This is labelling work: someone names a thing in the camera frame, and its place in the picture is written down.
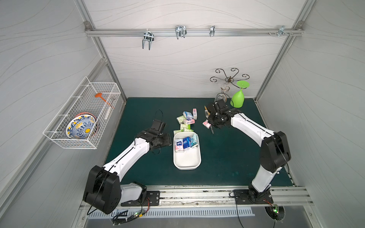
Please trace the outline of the white oval storage box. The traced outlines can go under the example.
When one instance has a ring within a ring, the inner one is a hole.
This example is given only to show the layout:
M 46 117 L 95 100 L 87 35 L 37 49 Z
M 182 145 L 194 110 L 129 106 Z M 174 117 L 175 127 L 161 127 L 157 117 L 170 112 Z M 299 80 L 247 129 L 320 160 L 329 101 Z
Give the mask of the white oval storage box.
M 195 170 L 201 164 L 201 152 L 200 152 L 200 142 L 198 139 L 198 146 L 195 148 L 185 149 L 184 152 L 176 153 L 175 152 L 175 139 L 184 139 L 186 137 L 190 137 L 193 134 L 197 134 L 195 132 L 181 132 L 174 135 L 174 152 L 173 152 L 173 160 L 176 168 L 182 171 Z

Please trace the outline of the teal cartoon tissue pack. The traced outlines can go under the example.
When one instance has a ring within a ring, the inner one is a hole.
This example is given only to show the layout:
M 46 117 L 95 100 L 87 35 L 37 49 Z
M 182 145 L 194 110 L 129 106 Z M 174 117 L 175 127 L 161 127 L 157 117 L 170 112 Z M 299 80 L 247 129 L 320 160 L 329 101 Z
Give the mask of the teal cartoon tissue pack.
M 198 146 L 198 135 L 193 134 L 192 136 L 190 136 L 190 147 L 195 148 L 197 146 Z

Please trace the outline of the pink floral Tempo pack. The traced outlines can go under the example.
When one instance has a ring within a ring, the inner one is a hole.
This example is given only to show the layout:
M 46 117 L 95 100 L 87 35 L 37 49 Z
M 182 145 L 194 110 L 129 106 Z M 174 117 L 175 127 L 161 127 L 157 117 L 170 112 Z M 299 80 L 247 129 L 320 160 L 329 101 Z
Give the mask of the pink floral Tempo pack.
M 184 152 L 183 139 L 175 139 L 175 152 L 176 153 Z

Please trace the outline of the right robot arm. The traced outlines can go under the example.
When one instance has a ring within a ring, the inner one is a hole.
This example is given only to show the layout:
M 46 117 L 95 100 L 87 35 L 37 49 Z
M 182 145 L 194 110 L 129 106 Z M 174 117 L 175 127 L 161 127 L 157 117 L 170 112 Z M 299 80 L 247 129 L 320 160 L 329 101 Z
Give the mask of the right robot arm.
M 259 125 L 236 110 L 209 114 L 207 121 L 217 128 L 232 126 L 246 134 L 260 147 L 260 167 L 249 185 L 247 197 L 254 204 L 267 201 L 266 195 L 270 191 L 272 180 L 291 160 L 287 136 L 282 131 L 274 132 Z

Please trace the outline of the dark blue Tempo tissue pack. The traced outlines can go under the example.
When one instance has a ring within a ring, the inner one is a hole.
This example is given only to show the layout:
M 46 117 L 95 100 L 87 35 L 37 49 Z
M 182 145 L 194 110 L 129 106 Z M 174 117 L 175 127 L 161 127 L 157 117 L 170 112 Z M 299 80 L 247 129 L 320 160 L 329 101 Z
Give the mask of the dark blue Tempo tissue pack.
M 182 141 L 182 144 L 183 144 L 183 149 L 188 149 L 191 147 L 191 138 L 190 137 L 186 137 L 183 139 Z

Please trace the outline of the pink Tempo tissue pack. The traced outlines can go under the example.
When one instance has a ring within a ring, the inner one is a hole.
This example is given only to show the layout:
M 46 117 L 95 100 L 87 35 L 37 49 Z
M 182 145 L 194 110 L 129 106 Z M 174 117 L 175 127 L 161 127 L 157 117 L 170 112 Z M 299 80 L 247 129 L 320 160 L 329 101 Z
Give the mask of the pink Tempo tissue pack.
M 207 129 L 211 128 L 211 124 L 208 122 L 208 120 L 204 121 L 202 123 Z

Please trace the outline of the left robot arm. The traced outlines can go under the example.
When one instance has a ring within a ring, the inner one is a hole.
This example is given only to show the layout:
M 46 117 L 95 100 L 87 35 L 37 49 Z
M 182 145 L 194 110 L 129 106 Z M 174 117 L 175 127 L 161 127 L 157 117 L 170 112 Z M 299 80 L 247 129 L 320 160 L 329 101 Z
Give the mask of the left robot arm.
M 143 196 L 144 185 L 121 184 L 123 177 L 146 153 L 172 145 L 169 134 L 142 131 L 115 159 L 103 166 L 94 166 L 87 178 L 83 201 L 109 214 L 122 202 L 135 201 Z

